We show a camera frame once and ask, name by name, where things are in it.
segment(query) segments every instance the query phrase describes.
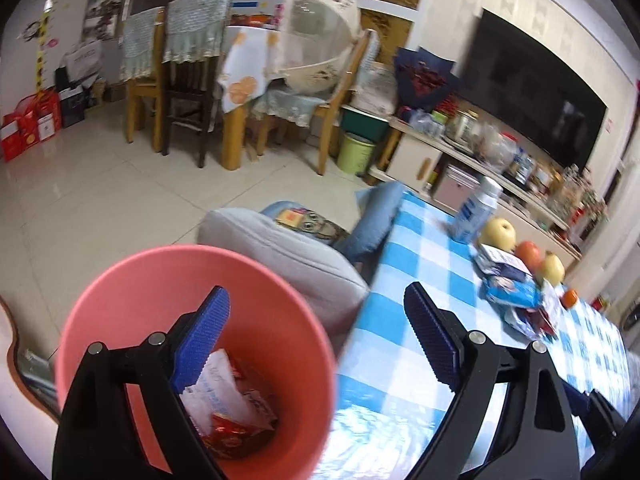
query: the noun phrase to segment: green trash can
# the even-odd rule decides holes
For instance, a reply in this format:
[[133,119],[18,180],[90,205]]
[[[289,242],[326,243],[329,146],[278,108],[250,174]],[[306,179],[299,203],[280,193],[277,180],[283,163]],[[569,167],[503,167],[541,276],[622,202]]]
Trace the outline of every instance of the green trash can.
[[342,138],[336,164],[345,173],[364,173],[375,147],[376,145],[370,140],[346,132]]

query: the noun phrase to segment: cabinet door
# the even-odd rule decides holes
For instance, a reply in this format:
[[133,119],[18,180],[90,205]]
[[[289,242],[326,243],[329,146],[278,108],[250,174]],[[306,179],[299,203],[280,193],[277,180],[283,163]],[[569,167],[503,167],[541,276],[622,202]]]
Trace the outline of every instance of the cabinet door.
[[422,191],[440,155],[440,150],[404,134],[386,173],[416,191]]

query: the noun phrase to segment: flat screen tv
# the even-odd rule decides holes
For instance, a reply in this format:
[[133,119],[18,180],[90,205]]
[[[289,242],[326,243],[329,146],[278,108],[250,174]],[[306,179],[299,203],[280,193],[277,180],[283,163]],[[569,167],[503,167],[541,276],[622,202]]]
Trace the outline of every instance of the flat screen tv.
[[482,12],[464,63],[459,94],[562,166],[580,169],[607,109],[546,46],[488,10]]

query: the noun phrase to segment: white bottle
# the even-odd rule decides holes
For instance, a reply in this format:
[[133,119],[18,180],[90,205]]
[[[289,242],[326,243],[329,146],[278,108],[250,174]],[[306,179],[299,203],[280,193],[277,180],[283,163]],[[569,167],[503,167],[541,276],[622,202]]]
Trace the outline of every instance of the white bottle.
[[480,187],[466,199],[449,226],[453,241],[462,244],[473,242],[485,222],[494,214],[501,193],[502,187],[494,179],[481,177]]

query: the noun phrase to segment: metal screw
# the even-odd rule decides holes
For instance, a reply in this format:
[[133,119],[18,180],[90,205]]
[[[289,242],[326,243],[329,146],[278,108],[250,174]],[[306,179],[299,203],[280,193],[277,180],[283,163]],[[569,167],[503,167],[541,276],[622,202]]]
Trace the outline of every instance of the metal screw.
[[98,343],[97,341],[95,343],[91,343],[87,351],[91,355],[99,354],[102,351],[102,343]]
[[546,352],[546,345],[542,341],[534,341],[533,349],[539,354],[543,354]]
[[162,333],[162,332],[153,332],[152,335],[149,336],[147,341],[149,341],[150,345],[160,346],[162,343],[164,343],[165,339],[166,339],[166,336],[164,335],[164,333]]
[[486,336],[479,330],[469,332],[469,341],[477,345],[483,345],[486,342]]

